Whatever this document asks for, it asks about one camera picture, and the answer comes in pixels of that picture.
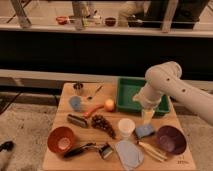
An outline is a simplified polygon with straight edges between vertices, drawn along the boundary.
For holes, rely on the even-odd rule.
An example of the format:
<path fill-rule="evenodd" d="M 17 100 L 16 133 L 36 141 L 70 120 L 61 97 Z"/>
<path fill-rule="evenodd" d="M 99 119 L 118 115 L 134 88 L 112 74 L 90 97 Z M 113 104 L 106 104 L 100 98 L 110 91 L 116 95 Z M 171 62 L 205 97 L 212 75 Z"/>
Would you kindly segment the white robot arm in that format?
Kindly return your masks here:
<path fill-rule="evenodd" d="M 168 95 L 213 125 L 213 95 L 187 84 L 181 75 L 182 68 L 174 61 L 150 67 L 145 73 L 145 85 L 133 100 L 141 104 L 142 110 L 150 110 L 160 104 L 163 95 Z"/>

